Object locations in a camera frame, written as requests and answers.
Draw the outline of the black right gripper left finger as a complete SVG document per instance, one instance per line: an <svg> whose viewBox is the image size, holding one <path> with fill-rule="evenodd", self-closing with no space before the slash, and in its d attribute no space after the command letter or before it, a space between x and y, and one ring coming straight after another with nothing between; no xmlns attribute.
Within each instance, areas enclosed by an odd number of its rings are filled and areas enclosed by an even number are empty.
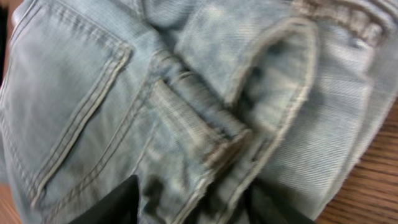
<svg viewBox="0 0 398 224"><path fill-rule="evenodd" d="M139 181L130 176L70 224L137 224Z"/></svg>

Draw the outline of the light blue denim shorts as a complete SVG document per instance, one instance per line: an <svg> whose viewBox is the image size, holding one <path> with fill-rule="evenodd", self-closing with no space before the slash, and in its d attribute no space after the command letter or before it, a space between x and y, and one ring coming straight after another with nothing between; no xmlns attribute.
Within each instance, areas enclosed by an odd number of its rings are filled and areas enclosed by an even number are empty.
<svg viewBox="0 0 398 224"><path fill-rule="evenodd" d="M70 223L132 175L137 223L249 223L261 180L315 221L397 96L396 1L28 0L1 180Z"/></svg>

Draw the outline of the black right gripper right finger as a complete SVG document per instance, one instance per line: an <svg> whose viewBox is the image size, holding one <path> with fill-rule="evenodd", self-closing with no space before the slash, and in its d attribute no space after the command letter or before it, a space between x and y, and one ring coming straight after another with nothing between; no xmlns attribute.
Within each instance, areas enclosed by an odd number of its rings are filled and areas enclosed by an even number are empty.
<svg viewBox="0 0 398 224"><path fill-rule="evenodd" d="M245 207L252 224L315 224L277 191L261 180L254 180L245 191Z"/></svg>

